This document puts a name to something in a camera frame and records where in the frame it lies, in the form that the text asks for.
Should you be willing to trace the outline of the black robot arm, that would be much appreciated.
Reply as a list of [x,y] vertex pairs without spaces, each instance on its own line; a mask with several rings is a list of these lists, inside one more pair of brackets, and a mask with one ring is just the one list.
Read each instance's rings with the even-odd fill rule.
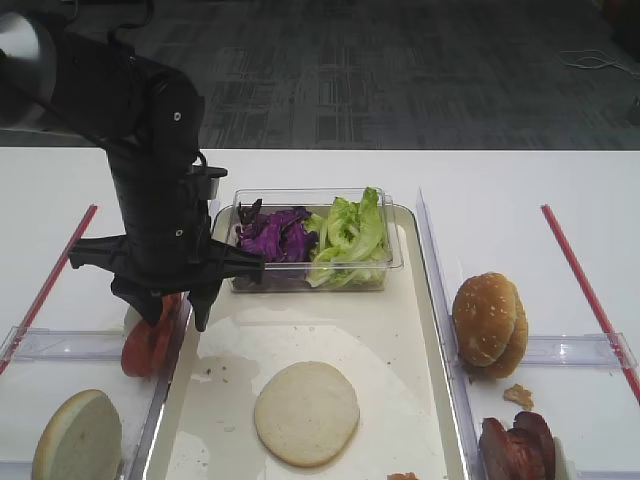
[[211,236],[209,204],[226,170],[200,150],[203,115],[175,68],[72,33],[58,14],[1,16],[1,126],[75,134],[106,153],[124,231],[80,239],[68,258],[111,272],[112,293],[150,325],[166,295],[186,293],[204,331],[222,282],[264,270],[261,256]]

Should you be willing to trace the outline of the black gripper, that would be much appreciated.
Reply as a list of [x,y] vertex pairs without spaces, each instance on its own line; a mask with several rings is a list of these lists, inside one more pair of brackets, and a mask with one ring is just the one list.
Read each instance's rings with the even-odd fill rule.
[[113,173],[125,233],[80,239],[69,252],[73,268],[95,266],[114,275],[111,292],[150,326],[164,311],[165,294],[189,291],[195,328],[204,332],[226,278],[258,280],[261,256],[211,237],[209,201],[227,175],[220,167],[151,168]]

